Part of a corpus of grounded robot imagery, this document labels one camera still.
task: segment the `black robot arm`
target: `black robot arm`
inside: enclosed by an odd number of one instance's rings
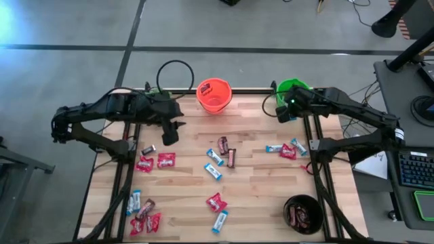
[[[341,140],[331,138],[311,140],[310,149],[318,162],[331,162],[333,156],[339,152],[357,150],[363,151],[363,155],[373,155],[382,150],[395,150],[405,144],[404,132],[399,127],[395,115],[356,102],[335,87],[315,89],[292,87],[284,100],[289,104],[288,107],[276,108],[281,123],[288,121],[290,116],[347,115],[377,128],[374,133],[366,136]]]
[[[184,123],[170,121],[179,116],[184,116],[179,103],[171,100],[168,92],[145,93],[129,88],[117,88],[107,92],[95,103],[59,108],[52,119],[52,137],[54,142],[59,143],[78,140],[89,144],[93,150],[101,148],[110,156],[122,159],[127,157],[130,147],[126,140],[109,140],[85,129],[81,122],[107,119],[159,125],[163,128],[163,143],[168,146],[179,139],[176,130]]]

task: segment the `red chip bag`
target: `red chip bag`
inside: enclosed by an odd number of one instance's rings
[[[159,153],[157,162],[158,168],[175,166],[175,156],[176,154],[174,152]]]
[[[206,203],[211,207],[212,211],[218,213],[222,211],[228,204],[222,201],[220,198],[220,193],[217,192],[214,196],[210,197]]]
[[[290,148],[287,144],[283,144],[282,150],[280,151],[280,157],[295,160],[297,159],[296,147]]]
[[[157,232],[158,225],[160,224],[161,213],[156,213],[153,216],[146,216],[146,232]]]
[[[154,159],[147,159],[144,156],[140,156],[140,160],[136,164],[136,169],[145,173],[151,172],[153,167]]]
[[[133,219],[131,220],[130,224],[133,226],[133,229],[130,232],[130,236],[135,236],[143,231],[144,221],[138,221],[136,219]]]

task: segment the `gray floor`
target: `gray floor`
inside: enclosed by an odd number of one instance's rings
[[[7,24],[0,23],[0,43],[126,45],[138,3],[2,1],[0,20]],[[403,50],[412,43],[400,33],[391,39],[372,34],[345,0],[326,0],[319,15],[316,5],[316,0],[241,0],[235,7],[217,0],[148,0],[135,45]],[[389,10],[387,0],[359,8],[367,23]],[[93,102],[112,88],[122,57],[123,52],[0,49],[0,135],[10,149],[56,165],[53,175],[35,173],[20,207],[15,238],[30,238],[31,243],[71,240],[95,154],[78,142],[52,143],[50,119],[59,106]],[[373,62],[392,57],[133,52],[123,85],[155,84],[157,69],[176,58],[191,64],[196,84],[222,77],[233,87],[268,87],[272,80],[298,77],[312,86],[336,86],[351,93],[375,80]],[[183,67],[173,65],[164,70],[161,84],[185,87],[189,79]],[[363,94],[353,97],[361,101]],[[385,109],[380,94],[370,104]],[[102,121],[87,127],[97,130]],[[388,194],[363,193],[360,199],[371,237],[434,239],[434,232],[409,230],[386,219]]]

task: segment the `desk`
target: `desk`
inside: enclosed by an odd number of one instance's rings
[[[176,166],[167,169],[154,166],[150,174],[134,172],[132,190],[142,191],[142,203],[148,198],[154,200],[156,208],[152,213],[161,212],[162,219],[157,233],[131,237],[129,222],[132,218],[128,217],[124,241],[323,241],[322,230],[314,235],[300,235],[283,221],[283,205],[291,196],[307,194],[317,198],[317,193],[313,177],[300,168],[300,165],[310,161],[309,156],[291,161],[265,152],[267,144],[288,143],[292,138],[298,138],[304,145],[307,141],[302,119],[280,124],[276,118],[267,117],[262,112],[264,97],[234,95],[219,116],[205,113],[195,96],[179,99],[185,116],[178,120],[187,124],[179,128],[180,141],[172,146],[163,146],[160,127],[142,126],[138,148],[154,144],[159,153],[175,152]],[[266,109],[271,113],[273,108],[275,101],[270,99]],[[321,122],[324,137],[342,137],[337,116],[322,118]],[[103,135],[120,139],[122,132],[123,123],[114,123]],[[221,182],[216,182],[203,166],[211,162],[205,152],[209,148],[217,149],[220,136],[226,136],[229,147],[237,149],[236,168],[219,167],[223,177]],[[150,157],[157,160],[157,153]],[[99,155],[96,166],[108,159],[107,154]],[[335,160],[330,167],[339,206],[356,229],[367,236],[351,166]],[[115,168],[116,163],[112,163],[94,172],[79,227],[79,238],[88,234],[107,210]],[[217,215],[205,203],[217,192],[229,204],[229,216],[219,235],[211,232]],[[124,213],[117,212],[115,216],[114,233],[120,214]],[[332,233],[336,236],[333,217],[330,212],[328,215]]]
[[[375,73],[384,97],[387,112],[399,117],[405,131],[406,146],[425,147],[426,153],[434,153],[434,128],[419,124],[411,115],[410,102],[417,96],[432,96],[433,93],[417,73],[419,65],[406,64],[399,73],[390,71],[384,62],[374,64]],[[413,192],[419,188],[399,185],[398,162],[390,152],[386,153],[389,175],[398,208],[406,226],[411,229],[434,230],[434,222],[422,221],[418,215]]]

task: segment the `black bowl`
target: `black bowl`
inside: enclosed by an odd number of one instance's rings
[[[290,224],[290,206],[300,205],[304,207],[309,216],[311,224],[308,228],[298,228]],[[324,223],[324,214],[322,208],[316,199],[308,195],[296,195],[291,197],[283,206],[283,219],[288,226],[291,226],[296,232],[304,235],[311,235],[318,232]]]

